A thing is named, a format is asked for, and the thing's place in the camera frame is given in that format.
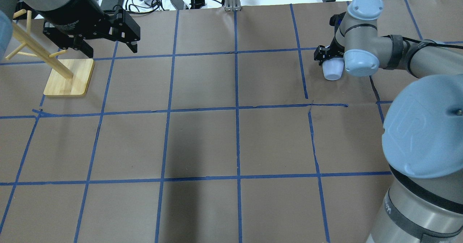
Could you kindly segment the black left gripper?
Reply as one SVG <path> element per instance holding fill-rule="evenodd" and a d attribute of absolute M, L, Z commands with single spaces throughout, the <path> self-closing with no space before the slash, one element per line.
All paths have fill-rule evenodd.
<path fill-rule="evenodd" d="M 93 58 L 94 49 L 84 37 L 122 42 L 138 52 L 141 28 L 126 10 L 105 14 L 96 0 L 46 0 L 45 4 L 43 34 L 61 50 L 72 48 Z"/>

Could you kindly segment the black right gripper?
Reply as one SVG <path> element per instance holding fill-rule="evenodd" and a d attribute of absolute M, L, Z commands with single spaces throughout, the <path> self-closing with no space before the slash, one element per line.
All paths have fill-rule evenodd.
<path fill-rule="evenodd" d="M 331 16 L 329 25 L 334 27 L 334 37 L 329 46 L 318 45 L 314 52 L 314 61 L 317 61 L 319 66 L 330 59 L 343 58 L 345 47 L 338 42 L 336 35 L 339 33 L 340 25 L 344 16 L 345 13 L 334 14 Z"/>

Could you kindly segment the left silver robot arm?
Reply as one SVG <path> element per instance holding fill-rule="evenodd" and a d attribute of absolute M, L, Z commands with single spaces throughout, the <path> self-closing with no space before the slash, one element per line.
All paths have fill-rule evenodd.
<path fill-rule="evenodd" d="M 1 0 L 1 55 L 13 36 L 13 14 L 20 0 Z M 141 29 L 124 0 L 21 0 L 45 19 L 43 33 L 60 49 L 81 51 L 93 58 L 87 40 L 106 39 L 125 43 L 136 53 Z"/>

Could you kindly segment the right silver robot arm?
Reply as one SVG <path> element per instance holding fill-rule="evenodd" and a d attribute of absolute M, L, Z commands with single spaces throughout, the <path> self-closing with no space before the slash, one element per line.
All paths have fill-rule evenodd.
<path fill-rule="evenodd" d="M 367 243 L 454 243 L 462 233 L 462 46 L 380 37 L 383 0 L 352 0 L 330 19 L 335 34 L 314 60 L 344 60 L 347 73 L 404 70 L 417 80 L 392 102 L 382 149 L 393 181 Z"/>

